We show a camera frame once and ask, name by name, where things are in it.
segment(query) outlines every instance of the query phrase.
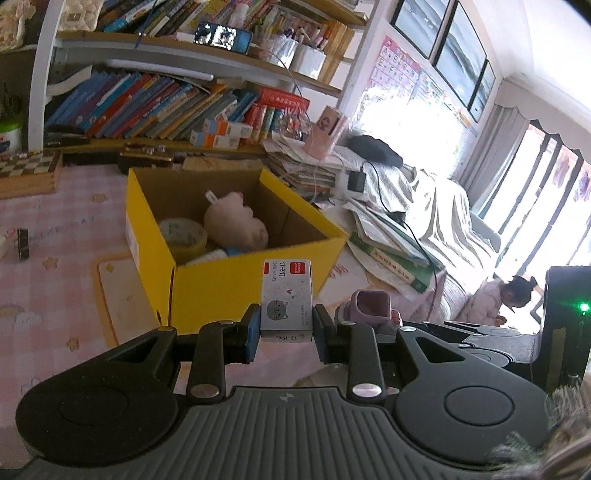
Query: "red label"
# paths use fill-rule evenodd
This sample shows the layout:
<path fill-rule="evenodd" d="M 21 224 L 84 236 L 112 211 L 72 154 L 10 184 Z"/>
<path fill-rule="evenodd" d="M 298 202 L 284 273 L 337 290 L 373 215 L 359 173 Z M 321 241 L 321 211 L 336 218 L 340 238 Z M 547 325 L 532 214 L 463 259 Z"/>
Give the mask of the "red label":
<path fill-rule="evenodd" d="M 304 262 L 290 262 L 290 273 L 303 275 L 306 273 L 306 264 Z"/>

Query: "chessboard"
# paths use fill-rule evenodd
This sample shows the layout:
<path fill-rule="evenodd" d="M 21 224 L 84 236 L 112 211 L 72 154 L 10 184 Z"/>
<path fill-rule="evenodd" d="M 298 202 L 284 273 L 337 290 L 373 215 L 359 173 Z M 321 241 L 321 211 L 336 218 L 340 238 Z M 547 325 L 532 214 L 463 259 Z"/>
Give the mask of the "chessboard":
<path fill-rule="evenodd" d="M 61 153 L 0 155 L 0 199 L 56 191 Z"/>

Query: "cat illustration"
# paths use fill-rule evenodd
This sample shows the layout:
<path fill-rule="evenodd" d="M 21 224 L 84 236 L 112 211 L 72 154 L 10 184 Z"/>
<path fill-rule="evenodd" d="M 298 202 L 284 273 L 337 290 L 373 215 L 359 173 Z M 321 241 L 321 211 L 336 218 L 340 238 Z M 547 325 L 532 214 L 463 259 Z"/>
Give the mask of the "cat illustration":
<path fill-rule="evenodd" d="M 287 318 L 286 307 L 286 301 L 271 300 L 267 305 L 267 316 L 271 320 L 284 320 Z"/>

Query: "power adapter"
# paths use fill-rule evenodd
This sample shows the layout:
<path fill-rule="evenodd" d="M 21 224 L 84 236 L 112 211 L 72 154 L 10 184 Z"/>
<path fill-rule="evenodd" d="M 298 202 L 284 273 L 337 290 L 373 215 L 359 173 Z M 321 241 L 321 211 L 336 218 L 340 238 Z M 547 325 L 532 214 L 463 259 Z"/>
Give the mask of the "power adapter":
<path fill-rule="evenodd" d="M 353 170 L 349 174 L 349 180 L 347 182 L 347 190 L 351 192 L 363 193 L 365 190 L 365 177 L 367 175 L 362 171 Z"/>

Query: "picture frame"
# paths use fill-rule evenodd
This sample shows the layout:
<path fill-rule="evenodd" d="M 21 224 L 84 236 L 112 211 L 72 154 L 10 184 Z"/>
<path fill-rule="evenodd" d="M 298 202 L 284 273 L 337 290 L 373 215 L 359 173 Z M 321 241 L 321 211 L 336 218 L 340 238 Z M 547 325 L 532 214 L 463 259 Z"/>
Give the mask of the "picture frame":
<path fill-rule="evenodd" d="M 486 103 L 491 95 L 492 88 L 495 85 L 495 80 L 495 72 L 492 70 L 491 63 L 487 60 L 484 65 L 480 82 L 478 83 L 478 88 L 476 88 L 474 97 L 470 103 L 470 115 L 476 122 L 480 121 L 482 112 L 484 111 Z"/>
<path fill-rule="evenodd" d="M 486 52 L 461 2 L 453 6 L 451 20 L 434 68 L 468 108 L 486 61 Z"/>
<path fill-rule="evenodd" d="M 452 0 L 400 0 L 390 24 L 428 59 L 433 52 L 450 1 Z"/>

